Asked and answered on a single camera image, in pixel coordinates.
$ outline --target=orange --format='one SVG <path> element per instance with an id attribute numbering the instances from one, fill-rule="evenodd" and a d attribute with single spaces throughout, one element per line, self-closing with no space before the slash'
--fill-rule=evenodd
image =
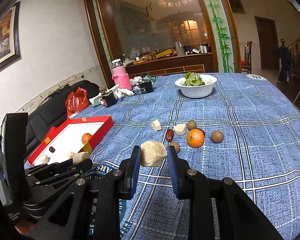
<path id="1" fill-rule="evenodd" d="M 204 132 L 200 129 L 192 129 L 187 134 L 187 143 L 192 148 L 200 147 L 204 142 Z"/>
<path id="2" fill-rule="evenodd" d="M 90 133 L 85 133 L 82 135 L 81 141 L 83 144 L 85 144 L 87 141 L 91 139 L 92 135 Z"/>

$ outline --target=white cloth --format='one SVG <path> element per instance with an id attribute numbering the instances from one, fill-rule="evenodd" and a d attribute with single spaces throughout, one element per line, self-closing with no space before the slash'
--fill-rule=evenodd
<path id="1" fill-rule="evenodd" d="M 116 99 L 118 98 L 125 98 L 125 97 L 130 97 L 133 96 L 133 92 L 129 89 L 125 88 L 118 88 L 120 85 L 117 84 L 113 88 L 108 89 L 107 92 L 113 91 L 114 97 Z M 99 93 L 96 97 L 89 99 L 90 103 L 92 106 L 97 106 L 97 105 L 103 105 L 103 100 L 101 98 L 101 93 Z"/>
<path id="2" fill-rule="evenodd" d="M 139 82 L 139 80 L 142 79 L 141 77 L 134 77 L 133 79 L 130 79 L 130 84 L 132 87 L 137 85 L 137 82 Z"/>

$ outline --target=orange sticker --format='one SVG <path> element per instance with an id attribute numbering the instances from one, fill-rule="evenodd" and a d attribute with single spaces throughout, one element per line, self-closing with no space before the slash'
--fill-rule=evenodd
<path id="1" fill-rule="evenodd" d="M 44 142 L 45 142 L 46 144 L 48 144 L 49 142 L 51 142 L 51 140 L 50 140 L 49 137 L 47 137 L 47 138 L 44 140 Z"/>

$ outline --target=bread piece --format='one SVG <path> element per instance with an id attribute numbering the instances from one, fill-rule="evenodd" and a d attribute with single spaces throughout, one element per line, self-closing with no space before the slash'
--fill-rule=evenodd
<path id="1" fill-rule="evenodd" d="M 48 157 L 46 154 L 42 154 L 40 157 L 40 161 L 43 163 L 48 163 L 50 160 L 50 157 Z"/>
<path id="2" fill-rule="evenodd" d="M 187 126 L 185 124 L 177 124 L 176 126 L 173 127 L 173 131 L 177 135 L 184 135 L 187 131 Z"/>
<path id="3" fill-rule="evenodd" d="M 74 152 L 69 152 L 69 153 L 67 153 L 66 158 L 67 158 L 68 160 L 69 160 L 69 159 L 72 159 L 73 155 L 74 155 Z"/>
<path id="4" fill-rule="evenodd" d="M 151 123 L 151 127 L 152 127 L 152 129 L 155 130 L 156 132 L 162 130 L 162 127 L 161 127 L 161 124 L 160 124 L 159 120 L 154 120 L 154 121 Z"/>
<path id="5" fill-rule="evenodd" d="M 141 144 L 141 165 L 158 167 L 167 157 L 166 149 L 161 142 L 146 141 Z"/>
<path id="6" fill-rule="evenodd" d="M 72 157 L 72 160 L 73 160 L 73 164 L 77 164 L 89 158 L 90 158 L 89 152 L 80 152 L 80 153 L 75 153 Z"/>

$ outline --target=framed painting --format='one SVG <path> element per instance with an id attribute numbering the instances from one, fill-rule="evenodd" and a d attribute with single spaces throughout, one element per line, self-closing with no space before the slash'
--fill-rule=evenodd
<path id="1" fill-rule="evenodd" d="M 20 57 L 18 17 L 20 2 L 15 3 L 0 21 L 0 68 Z"/>

